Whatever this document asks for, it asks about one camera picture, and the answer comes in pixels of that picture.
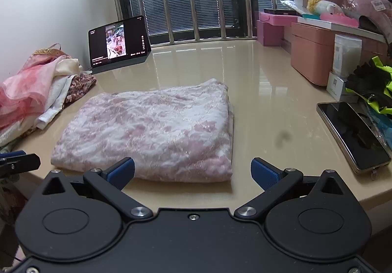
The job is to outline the salmon pink storage box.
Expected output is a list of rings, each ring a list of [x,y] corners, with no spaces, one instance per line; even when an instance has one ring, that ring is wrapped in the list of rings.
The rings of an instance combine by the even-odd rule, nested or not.
[[[324,87],[332,71],[336,35],[348,35],[362,40],[361,64],[380,57],[384,65],[391,64],[388,45],[382,35],[364,29],[332,24],[299,17],[291,26],[291,66],[310,83]]]

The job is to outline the plush duck toy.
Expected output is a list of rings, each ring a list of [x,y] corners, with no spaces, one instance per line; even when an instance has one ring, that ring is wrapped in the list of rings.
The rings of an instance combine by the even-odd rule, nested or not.
[[[327,0],[308,0],[306,8],[313,15],[343,14],[343,10],[338,4]]]

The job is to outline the magenta pink box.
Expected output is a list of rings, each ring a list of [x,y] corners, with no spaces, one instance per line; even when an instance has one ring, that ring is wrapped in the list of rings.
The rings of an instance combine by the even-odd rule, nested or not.
[[[260,12],[257,20],[257,41],[266,47],[279,47],[286,27],[298,21],[297,15]]]

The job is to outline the neon green black garment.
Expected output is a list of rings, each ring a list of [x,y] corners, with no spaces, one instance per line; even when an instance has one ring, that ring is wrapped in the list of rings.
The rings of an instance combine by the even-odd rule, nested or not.
[[[378,56],[357,66],[345,88],[360,96],[376,113],[391,119],[391,66],[384,65]]]

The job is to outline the pink bagged garment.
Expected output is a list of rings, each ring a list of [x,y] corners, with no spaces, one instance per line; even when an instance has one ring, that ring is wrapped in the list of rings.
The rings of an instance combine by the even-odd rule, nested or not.
[[[380,27],[391,27],[391,2],[388,0],[343,0],[343,8],[368,17]]]

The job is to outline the pile of pink clothes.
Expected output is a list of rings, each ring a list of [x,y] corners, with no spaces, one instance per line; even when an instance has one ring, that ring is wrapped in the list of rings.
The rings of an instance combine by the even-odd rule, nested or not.
[[[36,50],[16,75],[1,83],[1,151],[10,152],[18,139],[44,130],[95,84],[92,73],[60,44]]]

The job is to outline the pink white floral garment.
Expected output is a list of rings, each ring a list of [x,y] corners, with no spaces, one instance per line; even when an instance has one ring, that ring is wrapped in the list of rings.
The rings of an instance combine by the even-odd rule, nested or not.
[[[233,108],[215,79],[187,87],[102,93],[76,113],[52,165],[76,172],[132,158],[149,181],[217,183],[233,174]]]

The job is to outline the black smartphone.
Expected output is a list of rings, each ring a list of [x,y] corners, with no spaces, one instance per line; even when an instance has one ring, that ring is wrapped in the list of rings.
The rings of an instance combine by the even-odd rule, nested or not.
[[[369,174],[389,165],[387,150],[350,104],[322,102],[316,105],[316,111],[355,174]]]

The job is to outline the white product box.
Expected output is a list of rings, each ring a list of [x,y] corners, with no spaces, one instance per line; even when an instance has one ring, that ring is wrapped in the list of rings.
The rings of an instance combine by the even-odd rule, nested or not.
[[[359,65],[361,52],[361,39],[336,34],[334,38],[332,72],[341,78],[347,78]]]

